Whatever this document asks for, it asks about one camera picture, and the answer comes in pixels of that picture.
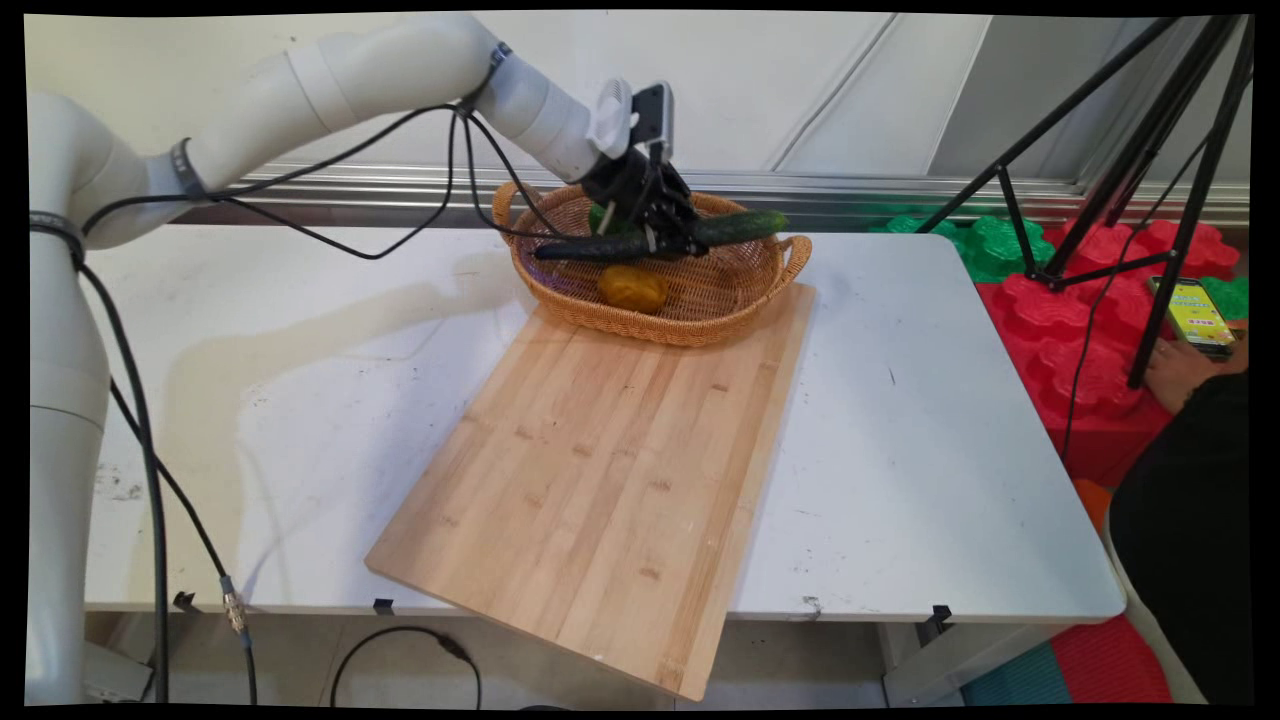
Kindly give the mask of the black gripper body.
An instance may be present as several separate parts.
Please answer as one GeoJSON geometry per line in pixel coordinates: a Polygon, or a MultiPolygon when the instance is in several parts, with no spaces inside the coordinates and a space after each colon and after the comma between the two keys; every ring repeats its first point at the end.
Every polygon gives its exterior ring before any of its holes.
{"type": "Polygon", "coordinates": [[[654,161],[637,149],[622,158],[602,158],[582,178],[582,191],[593,202],[593,229],[623,229],[655,222],[655,191],[676,191],[676,169],[654,161]]]}

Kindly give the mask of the person's hand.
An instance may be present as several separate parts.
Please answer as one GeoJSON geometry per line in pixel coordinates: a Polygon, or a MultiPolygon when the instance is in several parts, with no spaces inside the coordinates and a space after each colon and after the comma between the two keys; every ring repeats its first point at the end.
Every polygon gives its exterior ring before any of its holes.
{"type": "Polygon", "coordinates": [[[1185,406],[1190,396],[1207,380],[1220,375],[1240,374],[1249,364],[1248,320],[1231,324],[1236,341],[1226,360],[1215,361],[1190,343],[1157,338],[1144,373],[1146,387],[1158,404],[1172,415],[1185,406]]]}

